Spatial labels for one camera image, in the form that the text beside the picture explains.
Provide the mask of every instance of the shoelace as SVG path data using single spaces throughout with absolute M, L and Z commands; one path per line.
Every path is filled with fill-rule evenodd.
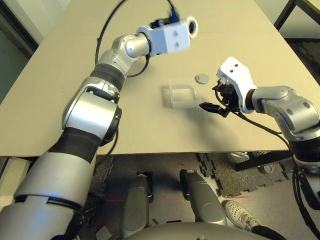
M 252 216 L 249 216 L 247 213 L 242 212 L 238 217 L 239 221 L 245 224 L 245 227 L 251 230 L 253 226 L 260 225 L 260 223 Z

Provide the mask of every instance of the wall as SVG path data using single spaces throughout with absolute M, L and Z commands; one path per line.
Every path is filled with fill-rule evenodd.
M 0 31 L 0 104 L 28 59 Z
M 4 0 L 40 44 L 71 0 Z
M 254 0 L 274 24 L 288 0 Z M 309 0 L 320 9 L 320 0 Z M 320 39 L 320 26 L 298 6 L 294 8 L 279 31 L 284 38 Z

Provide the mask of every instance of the small gray puck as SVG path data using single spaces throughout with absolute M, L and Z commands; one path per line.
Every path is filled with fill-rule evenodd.
M 205 73 L 199 73 L 194 79 L 198 84 L 207 84 L 209 82 L 209 76 Z

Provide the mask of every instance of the black rubber sleeve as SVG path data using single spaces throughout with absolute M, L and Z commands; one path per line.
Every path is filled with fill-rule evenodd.
M 125 82 L 125 77 L 116 67 L 104 63 L 96 65 L 90 77 L 106 80 L 113 84 L 119 91 L 121 91 Z
M 89 132 L 66 127 L 59 140 L 49 149 L 50 153 L 64 153 L 92 162 L 101 139 Z
M 319 162 L 320 137 L 306 141 L 289 141 L 292 152 L 296 158 L 303 162 Z

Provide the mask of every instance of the black cable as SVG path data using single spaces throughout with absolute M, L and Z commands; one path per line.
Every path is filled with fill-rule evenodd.
M 102 42 L 102 38 L 104 36 L 104 33 L 107 29 L 107 26 L 109 24 L 109 22 L 111 21 L 112 17 L 114 16 L 114 14 L 117 12 L 117 10 L 121 7 L 122 4 L 125 3 L 126 0 L 122 0 L 118 3 L 118 5 L 113 9 L 113 11 L 111 12 L 111 14 L 109 15 L 109 17 L 107 18 L 105 24 L 103 25 L 103 28 L 101 30 L 100 36 L 97 38 L 97 43 L 96 43 L 96 49 L 95 49 L 95 59 L 94 59 L 94 65 L 97 65 L 98 63 L 98 57 L 99 57 L 99 49 L 100 49 L 100 45 Z
M 142 70 L 136 74 L 133 74 L 133 75 L 128 75 L 127 77 L 128 78 L 134 78 L 134 77 L 137 77 L 139 76 L 140 74 L 142 74 L 148 67 L 149 65 L 149 59 L 150 59 L 150 55 L 146 55 L 145 56 L 145 64 L 144 64 L 144 67 L 142 68 Z
M 118 142 L 118 136 L 119 136 L 119 129 L 117 128 L 117 129 L 116 129 L 116 132 L 115 132 L 115 140 L 114 140 L 114 142 L 113 142 L 113 145 L 112 145 L 112 147 L 110 148 L 110 150 L 107 152 L 107 154 L 105 154 L 104 156 L 110 155 L 110 154 L 112 153 L 112 151 L 115 149 L 116 144 L 117 144 L 117 142 Z M 99 167 L 103 162 L 104 162 L 103 159 L 100 160 L 100 161 L 97 161 L 97 162 L 95 163 L 95 168 Z
M 293 193 L 294 193 L 296 204 L 298 205 L 299 211 L 302 215 L 302 218 L 305 224 L 309 227 L 309 229 L 314 234 L 314 236 L 320 240 L 320 232 L 317 229 L 314 221 L 312 220 L 310 214 L 308 213 L 308 210 L 306 209 L 302 201 L 300 185 L 299 185 L 299 169 L 297 165 L 295 165 L 293 168 L 292 186 L 293 186 Z
M 264 126 L 264 125 L 262 125 L 262 124 L 260 124 L 260 123 L 257 123 L 257 122 L 255 122 L 255 121 L 252 121 L 251 119 L 247 118 L 242 112 L 237 113 L 237 112 L 231 110 L 231 109 L 229 108 L 229 106 L 228 106 L 227 104 L 225 104 L 225 103 L 220 99 L 220 97 L 219 97 L 219 95 L 218 95 L 217 89 L 214 90 L 214 94 L 215 94 L 216 99 L 219 101 L 219 103 L 221 103 L 223 106 L 225 106 L 225 107 L 226 107 L 230 112 L 232 112 L 234 115 L 238 116 L 238 117 L 241 118 L 242 120 L 245 120 L 246 122 L 248 122 L 248 123 L 250 123 L 250 124 L 252 124 L 252 125 L 254 125 L 254 126 L 258 127 L 258 128 L 261 128 L 261 129 L 267 131 L 268 133 L 270 133 L 270 134 L 272 134 L 272 135 L 277 136 L 278 138 L 280 138 L 280 139 L 285 143 L 285 145 L 287 146 L 287 148 L 290 150 L 289 144 L 287 143 L 287 141 L 286 141 L 282 136 L 279 135 L 279 134 L 280 134 L 279 132 L 277 132 L 277 131 L 275 131 L 275 130 L 272 130 L 271 128 L 268 128 L 268 127 L 266 127 L 266 126 Z

